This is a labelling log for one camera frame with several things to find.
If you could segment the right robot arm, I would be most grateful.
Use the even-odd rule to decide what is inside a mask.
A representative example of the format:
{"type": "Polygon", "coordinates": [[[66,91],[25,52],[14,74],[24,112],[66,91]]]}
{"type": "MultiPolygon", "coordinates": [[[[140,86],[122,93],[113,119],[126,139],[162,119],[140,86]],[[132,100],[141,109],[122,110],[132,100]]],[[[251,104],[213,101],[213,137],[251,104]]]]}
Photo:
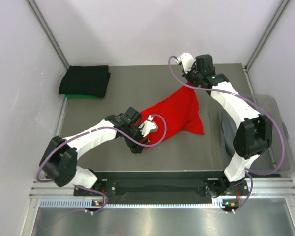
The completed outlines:
{"type": "Polygon", "coordinates": [[[206,186],[207,193],[213,197],[222,193],[230,195],[242,183],[246,170],[271,146],[272,123],[239,97],[224,74],[216,73],[211,55],[193,57],[190,53],[183,53],[177,62],[190,85],[204,88],[223,107],[237,128],[232,140],[234,153],[230,163],[218,182],[206,186]]]}

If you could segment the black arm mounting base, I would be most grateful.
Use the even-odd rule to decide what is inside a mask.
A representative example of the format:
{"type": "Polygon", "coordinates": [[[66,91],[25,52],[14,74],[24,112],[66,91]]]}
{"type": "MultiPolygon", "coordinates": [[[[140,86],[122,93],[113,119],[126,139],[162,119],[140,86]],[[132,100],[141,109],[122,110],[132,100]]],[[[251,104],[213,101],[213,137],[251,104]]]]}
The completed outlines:
{"type": "Polygon", "coordinates": [[[244,179],[230,183],[222,171],[104,171],[95,189],[110,204],[203,204],[248,194],[244,179]]]}

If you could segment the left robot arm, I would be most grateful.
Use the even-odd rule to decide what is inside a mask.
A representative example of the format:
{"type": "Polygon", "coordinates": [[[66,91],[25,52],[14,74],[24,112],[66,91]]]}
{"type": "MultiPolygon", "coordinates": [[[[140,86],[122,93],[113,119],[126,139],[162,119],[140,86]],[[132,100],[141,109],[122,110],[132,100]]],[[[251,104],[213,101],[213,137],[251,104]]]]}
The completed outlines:
{"type": "Polygon", "coordinates": [[[91,195],[101,191],[102,184],[94,171],[77,165],[78,159],[93,148],[118,137],[124,137],[132,153],[141,153],[149,144],[148,134],[158,127],[149,115],[146,120],[132,107],[125,113],[109,115],[97,125],[66,138],[53,137],[40,161],[45,174],[58,186],[79,185],[91,195]]]}

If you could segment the red t shirt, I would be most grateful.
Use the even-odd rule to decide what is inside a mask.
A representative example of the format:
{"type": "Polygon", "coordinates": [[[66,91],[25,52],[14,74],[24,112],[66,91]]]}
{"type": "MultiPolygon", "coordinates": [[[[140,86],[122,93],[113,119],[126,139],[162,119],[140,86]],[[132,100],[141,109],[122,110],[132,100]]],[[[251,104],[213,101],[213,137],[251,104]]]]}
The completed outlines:
{"type": "Polygon", "coordinates": [[[186,86],[182,86],[163,101],[140,111],[140,114],[143,121],[150,115],[161,116],[153,118],[158,130],[147,135],[151,145],[159,140],[165,141],[180,131],[204,134],[196,93],[186,86]]]}

